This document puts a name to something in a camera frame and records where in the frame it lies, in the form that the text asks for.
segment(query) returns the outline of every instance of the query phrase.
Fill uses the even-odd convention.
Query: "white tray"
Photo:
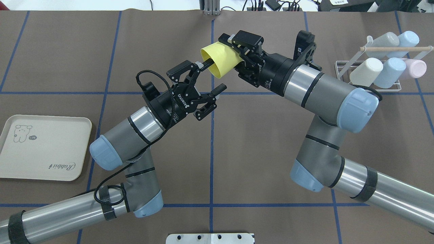
[[[0,178],[77,179],[91,129],[88,118],[10,117],[0,135]]]

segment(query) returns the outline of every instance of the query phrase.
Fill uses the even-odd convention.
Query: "white plate with holes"
[[[77,179],[91,129],[82,117],[11,116],[0,135],[0,178]]]
[[[255,244],[253,233],[170,234],[166,244]]]

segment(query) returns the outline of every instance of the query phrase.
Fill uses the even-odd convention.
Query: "floor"
[[[161,74],[189,59],[221,33],[246,30],[265,39],[268,53],[292,56],[296,34],[316,35],[315,62],[333,75],[366,36],[416,32],[432,45],[428,13],[233,13],[215,19],[183,12],[0,13],[0,125],[12,115],[89,118],[89,142],[143,106],[135,75]],[[402,83],[359,134],[348,134],[341,154],[425,191],[433,192],[434,55],[427,73]],[[164,84],[149,77],[164,90]],[[305,190],[289,178],[313,114],[254,88],[231,71],[205,72],[197,88],[228,89],[201,122],[187,117],[152,149],[164,208],[143,219],[133,214],[64,235],[48,243],[164,243],[171,233],[250,232],[256,243],[432,243],[427,231],[376,207],[324,188]],[[182,143],[175,143],[183,138]],[[71,182],[0,179],[0,219],[74,196],[110,172],[87,152]],[[109,183],[124,181],[122,175]]]

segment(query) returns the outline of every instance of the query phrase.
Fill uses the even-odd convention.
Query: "light blue joint cap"
[[[363,88],[352,90],[344,99],[338,111],[338,126],[353,133],[359,133],[368,123],[378,106],[378,98]]]
[[[291,169],[290,177],[295,183],[310,191],[320,192],[324,187],[297,159]]]
[[[161,196],[161,190],[143,207],[134,211],[134,215],[138,218],[143,218],[156,212],[163,208],[163,197]]]
[[[101,135],[89,147],[90,155],[105,170],[113,170],[122,165],[122,160],[111,143]]]

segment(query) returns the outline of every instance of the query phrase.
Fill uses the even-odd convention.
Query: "yellow cup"
[[[201,55],[204,61],[212,58],[214,64],[208,69],[219,79],[242,61],[237,52],[220,42],[202,48]]]

